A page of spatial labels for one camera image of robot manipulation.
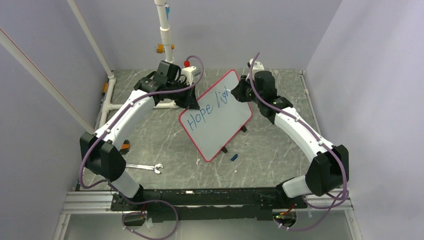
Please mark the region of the pink-framed whiteboard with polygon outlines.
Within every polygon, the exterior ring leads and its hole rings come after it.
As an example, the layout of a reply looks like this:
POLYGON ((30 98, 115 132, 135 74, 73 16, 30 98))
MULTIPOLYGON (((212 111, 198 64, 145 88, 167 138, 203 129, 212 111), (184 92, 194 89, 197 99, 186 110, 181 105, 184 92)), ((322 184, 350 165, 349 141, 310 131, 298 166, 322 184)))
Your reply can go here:
POLYGON ((206 162, 221 152, 252 117, 249 103, 239 102, 226 89, 233 90, 240 78, 229 70, 197 98, 200 109, 186 109, 179 123, 206 162))

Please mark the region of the blue marker cap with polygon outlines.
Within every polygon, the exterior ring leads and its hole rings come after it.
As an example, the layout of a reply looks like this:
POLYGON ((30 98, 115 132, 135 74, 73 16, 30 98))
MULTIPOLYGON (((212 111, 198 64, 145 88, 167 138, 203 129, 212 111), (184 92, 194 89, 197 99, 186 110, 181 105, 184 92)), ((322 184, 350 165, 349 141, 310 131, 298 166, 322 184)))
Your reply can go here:
POLYGON ((236 159, 238 158, 238 154, 235 154, 233 157, 231 157, 231 161, 233 162, 233 161, 235 161, 236 159))

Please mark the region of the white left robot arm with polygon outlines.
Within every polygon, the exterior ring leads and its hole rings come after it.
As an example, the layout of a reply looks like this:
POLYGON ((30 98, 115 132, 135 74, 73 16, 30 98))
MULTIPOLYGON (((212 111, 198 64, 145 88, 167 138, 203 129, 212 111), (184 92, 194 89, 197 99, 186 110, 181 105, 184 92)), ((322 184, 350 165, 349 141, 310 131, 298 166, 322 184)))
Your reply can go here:
POLYGON ((159 102, 171 100, 183 109, 200 108, 195 86, 181 80, 182 75, 181 67, 161 61, 156 71, 137 81, 126 102, 108 122, 94 133, 85 132, 80 137, 80 170, 88 169, 102 176, 124 196, 123 202, 131 210, 143 205, 144 188, 126 171, 127 163, 120 150, 137 123, 159 102))

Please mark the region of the orange yellow pole clamp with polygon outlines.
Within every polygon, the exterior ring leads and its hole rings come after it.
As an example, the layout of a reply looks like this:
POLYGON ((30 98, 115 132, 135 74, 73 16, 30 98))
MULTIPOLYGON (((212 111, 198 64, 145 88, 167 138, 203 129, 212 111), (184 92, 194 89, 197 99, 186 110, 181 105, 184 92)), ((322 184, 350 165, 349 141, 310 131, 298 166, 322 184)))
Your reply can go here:
POLYGON ((160 43, 155 45, 154 50, 158 54, 164 54, 166 52, 164 45, 160 43))

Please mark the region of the silver open-end wrench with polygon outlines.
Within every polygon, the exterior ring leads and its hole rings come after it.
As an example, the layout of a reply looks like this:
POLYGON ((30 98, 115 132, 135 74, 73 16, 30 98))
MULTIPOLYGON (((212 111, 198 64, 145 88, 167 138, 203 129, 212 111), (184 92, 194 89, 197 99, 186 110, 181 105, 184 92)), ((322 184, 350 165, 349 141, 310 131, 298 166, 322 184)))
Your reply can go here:
POLYGON ((164 168, 164 166, 161 163, 155 165, 127 164, 126 168, 148 170, 153 171, 155 174, 161 174, 160 169, 164 168))

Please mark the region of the white PVC vertical pole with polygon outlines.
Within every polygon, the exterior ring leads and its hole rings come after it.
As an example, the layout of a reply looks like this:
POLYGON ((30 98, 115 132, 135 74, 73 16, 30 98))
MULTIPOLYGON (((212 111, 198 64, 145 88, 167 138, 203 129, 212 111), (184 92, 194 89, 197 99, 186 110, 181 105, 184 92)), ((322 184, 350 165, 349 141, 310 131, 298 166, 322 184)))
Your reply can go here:
POLYGON ((159 23, 160 23, 160 35, 163 45, 163 52, 165 54, 165 61, 168 63, 174 63, 175 59, 173 56, 172 39, 171 39, 171 27, 168 21, 167 9, 169 5, 166 0, 154 0, 156 5, 159 23))

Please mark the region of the black orange hex key set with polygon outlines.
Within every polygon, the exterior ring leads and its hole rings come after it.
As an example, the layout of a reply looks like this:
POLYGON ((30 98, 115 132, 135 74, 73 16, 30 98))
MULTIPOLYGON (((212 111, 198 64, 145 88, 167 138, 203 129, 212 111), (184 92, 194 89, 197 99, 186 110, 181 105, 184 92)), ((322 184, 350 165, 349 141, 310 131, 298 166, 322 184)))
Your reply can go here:
POLYGON ((130 145, 130 141, 129 140, 125 140, 124 142, 123 142, 123 144, 122 144, 122 147, 121 147, 121 151, 128 151, 129 149, 130 149, 130 147, 131 147, 131 145, 130 145))

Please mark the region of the blue pole clip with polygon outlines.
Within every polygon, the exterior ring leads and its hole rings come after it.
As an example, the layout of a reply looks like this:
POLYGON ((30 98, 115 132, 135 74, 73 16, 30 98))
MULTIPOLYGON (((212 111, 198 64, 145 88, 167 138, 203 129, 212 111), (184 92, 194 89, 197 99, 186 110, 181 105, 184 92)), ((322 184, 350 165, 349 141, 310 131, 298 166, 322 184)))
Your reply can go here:
POLYGON ((165 6, 166 18, 169 19, 170 5, 166 2, 164 6, 165 6))

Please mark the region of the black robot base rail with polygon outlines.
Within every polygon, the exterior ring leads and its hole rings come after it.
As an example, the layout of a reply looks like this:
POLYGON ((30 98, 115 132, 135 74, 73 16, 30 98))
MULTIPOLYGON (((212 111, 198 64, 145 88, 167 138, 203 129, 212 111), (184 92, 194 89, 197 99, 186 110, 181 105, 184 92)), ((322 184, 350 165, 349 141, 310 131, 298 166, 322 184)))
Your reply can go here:
POLYGON ((286 198, 276 187, 144 189, 142 193, 130 201, 115 193, 110 210, 143 210, 154 223, 162 223, 175 219, 268 221, 278 212, 307 208, 302 197, 286 198))

